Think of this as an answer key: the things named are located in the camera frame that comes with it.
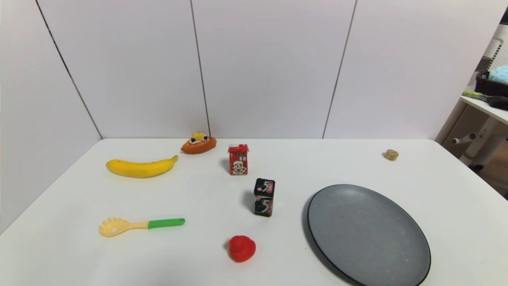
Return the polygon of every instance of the white wall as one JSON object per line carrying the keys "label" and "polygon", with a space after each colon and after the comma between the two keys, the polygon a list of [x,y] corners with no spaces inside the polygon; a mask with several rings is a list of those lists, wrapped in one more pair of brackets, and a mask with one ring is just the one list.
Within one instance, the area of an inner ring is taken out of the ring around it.
{"label": "white wall", "polygon": [[431,138],[506,0],[358,0],[325,138]]}
{"label": "white wall", "polygon": [[321,138],[355,0],[193,0],[210,130]]}
{"label": "white wall", "polygon": [[2,13],[0,232],[100,139],[36,2],[3,0]]}
{"label": "white wall", "polygon": [[190,0],[39,0],[105,137],[208,132]]}

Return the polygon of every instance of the toy food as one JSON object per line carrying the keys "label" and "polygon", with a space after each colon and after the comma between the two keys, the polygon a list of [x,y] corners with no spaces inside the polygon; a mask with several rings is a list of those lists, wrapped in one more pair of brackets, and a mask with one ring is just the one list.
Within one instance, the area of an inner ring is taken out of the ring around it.
{"label": "toy food", "polygon": [[256,244],[247,236],[233,236],[228,242],[229,255],[236,262],[249,260],[256,252]]}
{"label": "toy food", "polygon": [[115,159],[107,162],[106,167],[112,173],[120,176],[150,178],[171,170],[177,160],[178,156],[151,163],[136,163]]}
{"label": "toy food", "polygon": [[247,144],[229,145],[229,169],[231,175],[247,174]]}
{"label": "toy food", "polygon": [[272,216],[273,211],[273,193],[275,192],[275,181],[266,179],[257,179],[254,187],[254,214],[261,216]]}
{"label": "toy food", "polygon": [[108,218],[102,222],[102,225],[99,225],[99,233],[105,237],[112,237],[119,235],[125,231],[133,230],[135,228],[144,228],[149,230],[155,227],[177,226],[183,225],[184,223],[184,218],[161,219],[130,223],[124,219],[114,217]]}
{"label": "toy food", "polygon": [[206,136],[203,132],[196,132],[182,146],[182,151],[186,154],[201,154],[212,150],[217,145],[217,140]]}
{"label": "toy food", "polygon": [[399,153],[395,150],[388,149],[385,153],[385,158],[387,158],[390,161],[397,160],[397,157],[399,157]]}

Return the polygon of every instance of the plate rim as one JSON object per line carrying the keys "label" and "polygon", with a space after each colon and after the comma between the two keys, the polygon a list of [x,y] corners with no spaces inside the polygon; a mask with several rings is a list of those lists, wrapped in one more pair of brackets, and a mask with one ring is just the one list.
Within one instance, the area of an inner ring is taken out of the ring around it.
{"label": "plate rim", "polygon": [[429,275],[429,272],[430,272],[430,267],[432,265],[432,252],[430,251],[430,246],[429,246],[429,242],[427,240],[427,237],[425,236],[425,233],[423,232],[423,230],[421,229],[421,227],[418,225],[418,223],[413,219],[413,217],[405,210],[403,209],[401,206],[399,206],[396,202],[392,201],[390,198],[388,198],[387,196],[381,194],[381,193],[378,193],[374,190],[371,190],[369,188],[366,188],[366,187],[362,187],[362,186],[359,186],[359,185],[353,185],[353,184],[335,184],[335,185],[330,185],[328,187],[324,187],[322,188],[321,190],[319,190],[318,192],[316,192],[314,195],[312,195],[312,197],[310,198],[310,202],[309,202],[309,205],[307,207],[307,226],[309,227],[309,232],[310,232],[310,236],[312,236],[312,239],[314,240],[314,243],[316,244],[317,248],[319,249],[319,251],[321,252],[321,254],[323,254],[323,256],[326,258],[326,260],[328,260],[328,262],[330,262],[331,265],[333,265],[333,267],[335,269],[337,269],[338,271],[340,271],[342,274],[344,274],[344,276],[346,276],[347,278],[351,279],[352,281],[358,283],[359,285],[361,286],[370,286],[370,285],[367,285],[367,284],[363,284],[361,283],[360,281],[354,279],[353,277],[349,276],[347,273],[345,273],[342,269],[340,269],[338,266],[335,265],[335,263],[333,263],[329,258],[328,256],[325,254],[325,252],[321,249],[321,247],[319,246],[319,243],[316,241],[315,237],[314,237],[314,233],[312,232],[312,227],[310,226],[310,220],[309,220],[309,213],[310,213],[310,206],[312,205],[312,202],[314,201],[314,198],[317,194],[319,194],[321,191],[329,188],[329,187],[334,187],[334,186],[355,186],[355,187],[360,187],[360,188],[364,188],[364,189],[367,189],[369,191],[372,191],[372,192],[375,192],[379,195],[381,195],[382,197],[386,198],[387,200],[391,201],[392,203],[394,203],[399,209],[401,209],[404,213],[406,213],[408,215],[408,217],[415,223],[415,225],[418,227],[418,229],[420,230],[420,232],[422,233],[423,235],[423,239],[425,240],[425,243],[427,244],[427,249],[429,250],[429,266],[427,267],[427,273],[425,273],[425,275],[423,276],[422,280],[419,281],[417,284],[415,284],[414,286],[418,286],[418,285],[421,285],[423,283],[423,281],[425,281],[425,279],[427,278],[427,276]]}

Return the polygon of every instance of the blue plush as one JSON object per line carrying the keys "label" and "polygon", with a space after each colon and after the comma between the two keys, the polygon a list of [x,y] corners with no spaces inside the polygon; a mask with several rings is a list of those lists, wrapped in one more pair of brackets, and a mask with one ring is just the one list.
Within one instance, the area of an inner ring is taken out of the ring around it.
{"label": "blue plush", "polygon": [[489,74],[489,79],[508,84],[508,66],[497,67]]}

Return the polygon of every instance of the small wooden cylinder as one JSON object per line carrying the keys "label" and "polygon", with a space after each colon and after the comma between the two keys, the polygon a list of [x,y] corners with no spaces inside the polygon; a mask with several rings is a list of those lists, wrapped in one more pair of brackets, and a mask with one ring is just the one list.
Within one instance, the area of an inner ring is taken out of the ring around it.
{"label": "small wooden cylinder", "polygon": [[399,157],[399,153],[395,150],[388,149],[385,153],[385,158],[387,158],[390,161],[397,160],[397,157]]}

